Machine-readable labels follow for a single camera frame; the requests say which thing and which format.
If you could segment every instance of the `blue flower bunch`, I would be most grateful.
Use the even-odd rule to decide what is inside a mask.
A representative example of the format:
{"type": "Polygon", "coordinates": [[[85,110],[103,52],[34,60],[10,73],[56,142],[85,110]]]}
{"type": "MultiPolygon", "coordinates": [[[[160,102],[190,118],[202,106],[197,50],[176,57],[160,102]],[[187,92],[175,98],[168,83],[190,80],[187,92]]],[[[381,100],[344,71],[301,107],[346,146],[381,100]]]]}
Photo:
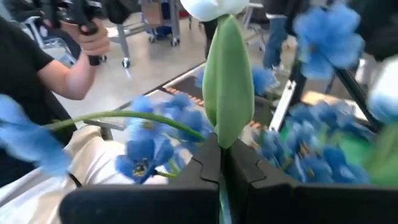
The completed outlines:
{"type": "Polygon", "coordinates": [[[361,18],[344,2],[329,8],[312,6],[294,21],[298,59],[307,78],[330,79],[333,67],[349,68],[362,54],[364,41],[355,34],[361,18]]]}
{"type": "Polygon", "coordinates": [[[72,159],[51,130],[33,123],[7,95],[0,95],[0,108],[0,146],[10,156],[34,163],[48,175],[68,174],[72,159]]]}
{"type": "Polygon", "coordinates": [[[271,164],[303,183],[369,183],[367,172],[347,161],[336,138],[352,134],[370,141],[374,136],[355,121],[350,105],[343,101],[298,105],[286,125],[289,131],[284,139],[276,131],[254,134],[258,153],[271,164]]]}
{"type": "MultiPolygon", "coordinates": [[[[165,116],[207,138],[213,128],[201,111],[192,110],[191,105],[188,95],[183,94],[160,103],[139,96],[132,102],[131,110],[165,116]]],[[[120,173],[137,184],[143,184],[158,174],[174,176],[185,167],[203,141],[167,124],[143,118],[129,118],[127,132],[129,141],[126,143],[126,154],[118,156],[115,164],[120,173]],[[169,174],[160,173],[156,169],[160,166],[164,166],[169,174]]]]}
{"type": "MultiPolygon", "coordinates": [[[[255,95],[257,96],[265,95],[270,89],[279,86],[279,81],[278,79],[276,79],[271,69],[264,69],[261,67],[252,66],[251,72],[253,75],[255,95]]],[[[202,87],[204,76],[205,76],[205,71],[201,70],[195,82],[195,86],[197,88],[202,87]]]]}

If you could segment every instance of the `wheel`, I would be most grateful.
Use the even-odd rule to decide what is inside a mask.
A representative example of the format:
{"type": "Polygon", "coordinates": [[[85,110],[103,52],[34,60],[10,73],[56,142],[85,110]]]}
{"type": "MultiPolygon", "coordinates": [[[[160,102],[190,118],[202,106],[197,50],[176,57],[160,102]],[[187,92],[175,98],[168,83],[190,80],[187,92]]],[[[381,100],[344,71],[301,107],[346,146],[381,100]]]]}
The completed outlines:
{"type": "Polygon", "coordinates": [[[148,40],[149,40],[150,43],[153,44],[155,42],[156,38],[151,35],[151,36],[149,36],[148,40]]]}
{"type": "Polygon", "coordinates": [[[128,58],[124,58],[122,61],[122,65],[123,65],[123,68],[129,68],[131,65],[130,60],[128,58]]]}
{"type": "Polygon", "coordinates": [[[104,55],[104,56],[101,57],[101,62],[106,62],[107,59],[108,59],[108,57],[106,55],[104,55]]]}
{"type": "Polygon", "coordinates": [[[175,46],[179,45],[180,44],[180,39],[173,39],[171,44],[172,44],[172,47],[175,47],[175,46]]]}

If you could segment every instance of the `black t-shirt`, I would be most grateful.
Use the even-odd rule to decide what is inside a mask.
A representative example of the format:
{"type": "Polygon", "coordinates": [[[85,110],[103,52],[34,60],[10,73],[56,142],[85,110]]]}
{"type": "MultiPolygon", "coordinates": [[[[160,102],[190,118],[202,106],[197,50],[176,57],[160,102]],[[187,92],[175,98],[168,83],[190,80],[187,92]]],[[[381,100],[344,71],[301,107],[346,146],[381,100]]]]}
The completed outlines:
{"type": "MultiPolygon", "coordinates": [[[[23,30],[0,17],[0,94],[16,100],[26,115],[39,125],[69,118],[37,74],[52,60],[23,30]]],[[[71,127],[54,134],[66,145],[74,130],[75,127],[71,127]]],[[[34,168],[30,163],[9,157],[0,148],[0,187],[21,178],[34,168]]]]}

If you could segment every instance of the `green stem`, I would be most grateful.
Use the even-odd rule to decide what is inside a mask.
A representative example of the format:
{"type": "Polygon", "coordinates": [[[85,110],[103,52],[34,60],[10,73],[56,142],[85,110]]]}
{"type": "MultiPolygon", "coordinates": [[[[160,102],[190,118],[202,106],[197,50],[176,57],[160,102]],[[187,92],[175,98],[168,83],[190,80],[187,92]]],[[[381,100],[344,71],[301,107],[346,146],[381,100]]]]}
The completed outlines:
{"type": "Polygon", "coordinates": [[[89,120],[89,119],[99,119],[99,118],[113,118],[113,117],[129,117],[129,118],[142,118],[148,119],[152,121],[157,121],[163,124],[168,124],[173,128],[177,128],[181,131],[185,131],[192,136],[195,136],[198,139],[205,140],[205,138],[197,131],[194,131],[192,128],[184,124],[180,124],[172,119],[166,118],[161,115],[156,115],[152,113],[140,113],[140,112],[132,112],[132,111],[105,111],[100,113],[93,113],[86,116],[80,116],[74,119],[68,119],[65,121],[59,121],[53,124],[46,125],[47,128],[52,130],[62,129],[67,126],[74,125],[77,122],[89,120]]]}
{"type": "Polygon", "coordinates": [[[166,178],[176,178],[177,175],[175,174],[171,174],[171,173],[167,173],[167,172],[161,172],[161,171],[157,171],[157,175],[162,176],[162,177],[166,177],[166,178]]]}

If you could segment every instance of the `hand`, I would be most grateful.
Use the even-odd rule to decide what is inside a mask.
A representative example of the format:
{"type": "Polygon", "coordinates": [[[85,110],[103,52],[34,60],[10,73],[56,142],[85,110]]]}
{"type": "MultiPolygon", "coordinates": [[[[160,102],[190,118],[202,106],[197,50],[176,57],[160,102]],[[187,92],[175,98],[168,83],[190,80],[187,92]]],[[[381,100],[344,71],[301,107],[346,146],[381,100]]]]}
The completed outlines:
{"type": "Polygon", "coordinates": [[[73,39],[78,42],[82,47],[84,53],[87,55],[104,55],[109,51],[110,41],[108,38],[108,31],[102,24],[101,20],[93,19],[93,22],[97,25],[98,31],[93,35],[83,35],[83,32],[87,32],[87,27],[82,26],[81,30],[76,24],[70,24],[61,21],[61,29],[68,32],[73,39]]]}

